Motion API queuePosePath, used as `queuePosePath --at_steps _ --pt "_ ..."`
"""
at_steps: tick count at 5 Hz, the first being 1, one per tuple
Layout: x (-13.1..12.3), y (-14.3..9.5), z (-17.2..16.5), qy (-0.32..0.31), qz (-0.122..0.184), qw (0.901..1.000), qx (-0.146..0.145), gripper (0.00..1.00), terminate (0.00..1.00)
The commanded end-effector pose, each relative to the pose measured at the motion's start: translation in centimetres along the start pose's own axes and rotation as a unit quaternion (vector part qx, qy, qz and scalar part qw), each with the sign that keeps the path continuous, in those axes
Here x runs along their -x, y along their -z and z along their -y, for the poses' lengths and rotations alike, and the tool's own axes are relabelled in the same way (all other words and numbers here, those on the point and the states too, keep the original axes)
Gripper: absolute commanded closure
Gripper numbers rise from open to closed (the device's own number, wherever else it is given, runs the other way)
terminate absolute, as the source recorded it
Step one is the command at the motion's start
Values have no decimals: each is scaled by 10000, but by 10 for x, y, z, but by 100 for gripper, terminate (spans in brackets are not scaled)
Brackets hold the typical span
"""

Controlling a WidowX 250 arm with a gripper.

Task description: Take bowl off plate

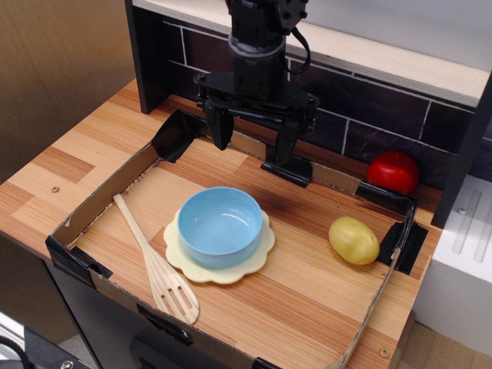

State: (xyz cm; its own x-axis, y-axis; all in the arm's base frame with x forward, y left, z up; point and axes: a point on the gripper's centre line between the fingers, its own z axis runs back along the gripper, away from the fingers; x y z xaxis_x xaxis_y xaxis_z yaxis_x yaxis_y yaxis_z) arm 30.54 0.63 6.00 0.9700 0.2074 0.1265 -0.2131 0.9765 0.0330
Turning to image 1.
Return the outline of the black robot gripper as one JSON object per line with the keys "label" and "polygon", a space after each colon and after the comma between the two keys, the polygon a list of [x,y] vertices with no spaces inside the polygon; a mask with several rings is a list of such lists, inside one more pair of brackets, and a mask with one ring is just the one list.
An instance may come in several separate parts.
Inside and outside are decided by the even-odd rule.
{"label": "black robot gripper", "polygon": [[302,133],[315,126],[319,99],[288,80],[283,52],[266,59],[236,57],[232,71],[202,72],[194,82],[197,102],[206,114],[214,145],[221,151],[231,141],[235,116],[281,125],[276,139],[278,165],[290,158],[299,125]]}

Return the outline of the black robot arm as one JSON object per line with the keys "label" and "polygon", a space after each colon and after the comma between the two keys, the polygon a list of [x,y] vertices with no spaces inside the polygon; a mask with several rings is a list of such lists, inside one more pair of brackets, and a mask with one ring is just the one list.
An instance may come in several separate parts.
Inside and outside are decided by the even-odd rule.
{"label": "black robot arm", "polygon": [[286,38],[293,35],[308,51],[298,23],[307,17],[305,1],[229,1],[231,34],[228,47],[234,59],[229,72],[199,74],[197,103],[206,116],[215,146],[226,149],[235,118],[278,124],[276,160],[285,164],[298,136],[314,127],[319,98],[288,79],[299,69],[288,67]]}

